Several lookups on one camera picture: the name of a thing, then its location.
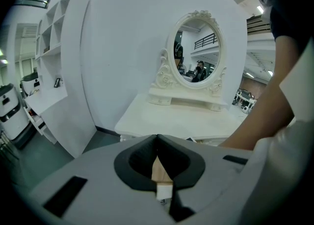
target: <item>oval mirror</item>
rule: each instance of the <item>oval mirror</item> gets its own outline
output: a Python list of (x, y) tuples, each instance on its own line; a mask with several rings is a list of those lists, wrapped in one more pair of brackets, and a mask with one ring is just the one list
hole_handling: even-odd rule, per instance
[(174, 41), (174, 59), (186, 81), (198, 83), (210, 77), (220, 58), (217, 37), (202, 20), (192, 19), (180, 27)]

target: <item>ornate mirror frame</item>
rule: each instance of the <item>ornate mirror frame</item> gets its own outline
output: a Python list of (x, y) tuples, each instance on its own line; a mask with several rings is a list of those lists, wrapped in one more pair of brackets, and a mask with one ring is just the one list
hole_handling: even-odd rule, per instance
[[(211, 75), (197, 83), (186, 81), (178, 72), (174, 59), (174, 41), (181, 26), (191, 20), (207, 23), (217, 36), (219, 56), (217, 65)], [(183, 16), (170, 32), (167, 48), (161, 51), (161, 67), (156, 80), (149, 90), (148, 102), (159, 105), (170, 105), (171, 99), (197, 100), (205, 102), (214, 111), (221, 111), (227, 105), (221, 96), (223, 77), (226, 71), (227, 47), (225, 38), (216, 20), (208, 11), (194, 11)]]

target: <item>white vanity table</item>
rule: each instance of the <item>white vanity table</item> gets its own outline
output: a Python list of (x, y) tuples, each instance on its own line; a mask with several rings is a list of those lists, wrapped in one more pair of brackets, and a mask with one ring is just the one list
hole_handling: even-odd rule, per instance
[[(174, 57), (177, 55), (174, 51), (176, 34), (191, 21), (202, 28), (210, 26), (219, 44), (213, 72), (197, 83), (191, 83), (179, 74)], [(137, 95), (115, 126), (115, 131), (121, 135), (120, 141), (150, 134), (192, 137), (202, 142), (221, 142), (229, 137), (241, 122), (225, 109), (227, 104), (221, 95), (227, 72), (226, 52), (223, 34), (208, 11), (183, 16), (171, 31), (167, 48), (161, 51), (162, 64), (149, 92)]]
[(241, 124), (226, 109), (215, 112), (179, 101), (156, 105), (147, 102), (147, 96), (138, 94), (116, 125), (121, 141), (149, 134), (193, 137), (196, 141), (224, 140)]

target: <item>person's arm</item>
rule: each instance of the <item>person's arm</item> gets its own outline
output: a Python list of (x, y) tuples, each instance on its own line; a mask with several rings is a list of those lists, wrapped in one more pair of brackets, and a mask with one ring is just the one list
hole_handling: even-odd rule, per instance
[(273, 136), (293, 119), (291, 107), (279, 88), (299, 58), (296, 41), (288, 36), (276, 38), (276, 63), (273, 77), (239, 128), (220, 146), (252, 150), (256, 142)]

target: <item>white cabinet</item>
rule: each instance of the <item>white cabinet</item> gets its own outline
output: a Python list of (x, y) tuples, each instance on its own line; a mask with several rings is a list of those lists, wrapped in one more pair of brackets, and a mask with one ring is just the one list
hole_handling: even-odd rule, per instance
[[(41, 89), (26, 98), (27, 105), (45, 122), (49, 135), (75, 158), (96, 132), (80, 70), (80, 37), (88, 3), (61, 0), (40, 21), (35, 58)], [(57, 78), (60, 86), (55, 88)]]

